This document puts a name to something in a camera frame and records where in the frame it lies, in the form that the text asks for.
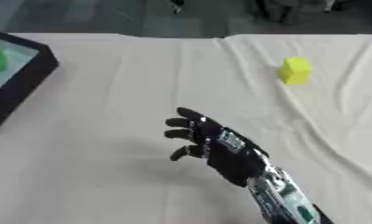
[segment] table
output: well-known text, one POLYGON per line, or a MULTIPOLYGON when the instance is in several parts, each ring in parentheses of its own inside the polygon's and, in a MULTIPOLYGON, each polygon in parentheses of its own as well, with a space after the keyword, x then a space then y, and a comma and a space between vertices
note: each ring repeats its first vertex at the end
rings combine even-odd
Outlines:
POLYGON ((262 224, 245 189, 169 160, 178 106, 260 144, 336 223, 372 224, 372 36, 20 35, 61 68, 0 129, 0 224, 262 224), (312 75, 286 86, 297 55, 312 75))

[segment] yellow cube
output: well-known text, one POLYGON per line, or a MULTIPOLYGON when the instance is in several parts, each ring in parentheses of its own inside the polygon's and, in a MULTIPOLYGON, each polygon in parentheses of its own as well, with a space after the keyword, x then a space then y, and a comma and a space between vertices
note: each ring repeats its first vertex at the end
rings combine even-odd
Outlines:
POLYGON ((311 66, 304 57, 287 58, 279 68, 279 78, 284 84, 304 84, 310 73, 311 66))

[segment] robotic arm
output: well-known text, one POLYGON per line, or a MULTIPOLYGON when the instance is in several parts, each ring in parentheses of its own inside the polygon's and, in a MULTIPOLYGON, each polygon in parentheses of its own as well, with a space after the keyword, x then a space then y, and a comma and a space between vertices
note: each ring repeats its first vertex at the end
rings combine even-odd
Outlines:
POLYGON ((271 164, 269 154, 247 137, 187 108, 182 118, 166 120, 169 138, 189 140, 193 145, 176 150, 171 160, 184 156, 206 158, 207 164, 234 185, 247 187, 269 224, 333 224, 302 193, 291 177, 271 164))

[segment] black robotic finger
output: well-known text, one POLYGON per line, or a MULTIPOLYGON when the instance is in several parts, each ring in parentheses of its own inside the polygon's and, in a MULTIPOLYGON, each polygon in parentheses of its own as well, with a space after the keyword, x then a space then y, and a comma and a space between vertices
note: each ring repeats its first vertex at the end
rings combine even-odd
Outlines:
POLYGON ((204 117, 202 114, 195 112, 189 108, 178 108, 178 114, 192 121, 199 121, 202 117, 204 117))
POLYGON ((165 123, 169 127, 180 127, 185 129, 190 128, 190 120, 185 118, 171 118, 167 119, 165 123))
POLYGON ((173 152, 173 154, 170 156, 171 161, 178 161, 182 157, 185 157, 188 155, 187 152, 187 146, 181 147, 180 149, 173 152))
POLYGON ((193 141, 193 133, 189 129, 170 129, 164 135, 168 138, 180 138, 193 141))
POLYGON ((173 152, 173 154, 171 155, 171 161, 178 161, 184 156, 202 158, 203 149, 198 145, 183 146, 180 149, 173 152))

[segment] black tray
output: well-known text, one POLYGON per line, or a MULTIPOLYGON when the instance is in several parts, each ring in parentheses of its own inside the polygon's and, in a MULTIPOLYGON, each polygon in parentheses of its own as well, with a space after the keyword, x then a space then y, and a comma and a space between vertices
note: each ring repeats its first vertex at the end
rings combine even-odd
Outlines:
POLYGON ((15 46, 17 49, 20 47, 27 49, 26 51, 32 50, 34 52, 34 55, 26 63, 20 63, 19 66, 13 68, 18 68, 16 72, 8 72, 2 76, 9 78, 4 78, 5 83, 0 85, 1 125, 12 111, 59 65, 59 62, 47 45, 1 32, 0 42, 8 46, 15 46))

